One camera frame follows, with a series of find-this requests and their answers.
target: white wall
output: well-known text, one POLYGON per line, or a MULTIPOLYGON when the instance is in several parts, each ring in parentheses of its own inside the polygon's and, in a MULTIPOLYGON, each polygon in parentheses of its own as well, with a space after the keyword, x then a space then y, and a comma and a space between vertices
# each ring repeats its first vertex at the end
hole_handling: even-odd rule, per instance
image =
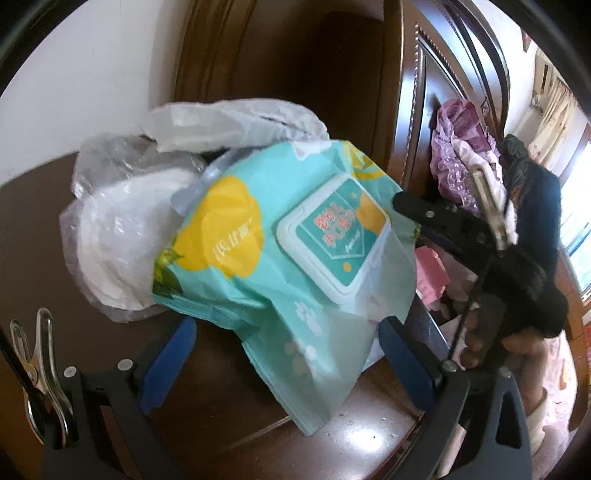
POLYGON ((506 13, 488 0, 472 0, 490 23, 505 55, 511 91, 505 134, 514 134, 526 114, 534 87, 535 52, 538 47, 531 42, 529 50, 523 51, 521 28, 506 13))
POLYGON ((0 98, 0 184, 101 132, 137 133, 171 98, 191 0, 89 0, 0 98))
POLYGON ((529 107, 525 111, 523 119, 515 128, 515 131, 509 133, 513 133, 527 147, 534 140, 540 123, 542 123, 542 114, 529 107))

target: teal packaging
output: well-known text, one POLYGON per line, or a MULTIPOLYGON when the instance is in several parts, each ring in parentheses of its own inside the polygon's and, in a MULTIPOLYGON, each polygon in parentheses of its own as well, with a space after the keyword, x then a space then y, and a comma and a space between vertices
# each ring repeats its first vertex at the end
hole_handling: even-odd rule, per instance
POLYGON ((154 298, 233 330, 310 435, 353 388, 379 321, 408 314, 417 227, 393 211, 399 191, 349 142, 285 142, 257 151, 210 187, 161 252, 154 298), (305 218, 290 223, 298 209, 305 218), (314 252, 309 262, 296 258, 308 254, 298 242, 314 252), (333 243, 328 253, 320 248, 333 243), (317 276, 320 264, 329 274, 317 276))

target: transparent plastic bag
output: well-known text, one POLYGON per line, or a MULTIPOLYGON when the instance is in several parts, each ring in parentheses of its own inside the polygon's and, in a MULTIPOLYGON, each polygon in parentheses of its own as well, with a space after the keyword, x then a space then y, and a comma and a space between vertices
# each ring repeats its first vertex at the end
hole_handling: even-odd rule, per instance
POLYGON ((206 164, 186 152, 159 153, 142 137, 101 137, 80 149, 76 200, 60 215, 64 258, 88 301, 116 322, 162 308, 152 298, 154 260, 182 223, 170 198, 206 164))
POLYGON ((173 210, 184 218, 201 201, 209 187, 224 175, 227 169, 256 151, 258 150, 255 148, 236 148, 220 155, 205 168, 197 181, 172 196, 170 205, 172 205, 173 210))

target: metal clip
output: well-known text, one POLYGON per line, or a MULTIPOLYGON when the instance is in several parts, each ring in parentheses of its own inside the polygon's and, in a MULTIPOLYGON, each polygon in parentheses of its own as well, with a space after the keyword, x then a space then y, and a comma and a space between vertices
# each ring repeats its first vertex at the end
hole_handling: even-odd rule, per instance
MULTIPOLYGON (((29 349, 27 335, 17 320, 10 322, 10 332, 14 350, 27 372, 33 387, 39 390, 51 402, 57 414, 61 428, 61 445, 67 446, 74 432, 74 415, 72 404, 61 388, 53 355, 53 319, 47 309, 37 312, 37 330, 33 354, 29 349)), ((23 388, 25 397, 25 415, 37 439, 43 443, 45 425, 32 408, 27 390, 23 388)))
POLYGON ((502 252, 507 249, 509 244, 505 217, 496 204, 484 169, 479 165, 475 165, 468 170, 468 173, 471 191, 476 197, 480 211, 495 238, 496 250, 502 252))

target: white plastic flip lid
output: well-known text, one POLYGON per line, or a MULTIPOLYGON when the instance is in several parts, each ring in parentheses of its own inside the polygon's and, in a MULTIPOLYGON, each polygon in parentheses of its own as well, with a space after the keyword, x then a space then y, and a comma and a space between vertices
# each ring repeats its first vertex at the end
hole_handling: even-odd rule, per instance
POLYGON ((390 228, 384 210, 342 173, 279 222, 277 239, 329 299, 345 304, 381 256, 390 228))

